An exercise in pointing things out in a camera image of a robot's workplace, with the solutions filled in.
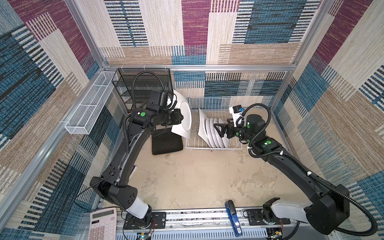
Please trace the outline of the black square plate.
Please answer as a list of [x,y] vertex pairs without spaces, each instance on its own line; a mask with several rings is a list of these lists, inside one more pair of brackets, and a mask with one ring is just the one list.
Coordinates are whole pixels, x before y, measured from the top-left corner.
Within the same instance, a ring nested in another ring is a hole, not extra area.
[[161,155],[183,150],[182,137],[172,133],[171,128],[160,129],[152,134],[152,154]]

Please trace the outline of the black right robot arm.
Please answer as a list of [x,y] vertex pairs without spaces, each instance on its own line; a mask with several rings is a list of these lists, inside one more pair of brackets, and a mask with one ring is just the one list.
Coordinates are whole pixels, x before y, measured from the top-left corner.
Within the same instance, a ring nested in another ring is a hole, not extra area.
[[271,223],[273,218],[292,219],[310,224],[324,235],[341,231],[340,224],[350,216],[350,193],[343,185],[335,186],[316,175],[275,139],[267,136],[266,128],[270,118],[263,120],[259,115],[246,119],[228,120],[226,124],[214,124],[220,137],[238,138],[248,144],[251,157],[260,158],[281,171],[309,199],[308,204],[287,203],[272,198],[263,205],[263,218]]

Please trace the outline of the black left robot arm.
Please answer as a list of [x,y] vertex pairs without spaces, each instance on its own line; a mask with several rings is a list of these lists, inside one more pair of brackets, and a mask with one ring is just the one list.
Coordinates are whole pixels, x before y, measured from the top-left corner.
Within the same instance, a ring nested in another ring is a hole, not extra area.
[[123,121],[124,140],[110,165],[99,177],[92,177],[90,187],[103,200],[131,214],[143,224],[152,220],[152,208],[129,186],[134,163],[147,139],[157,126],[178,126],[189,111],[181,110],[186,99],[177,91],[151,91],[148,102],[132,110]]

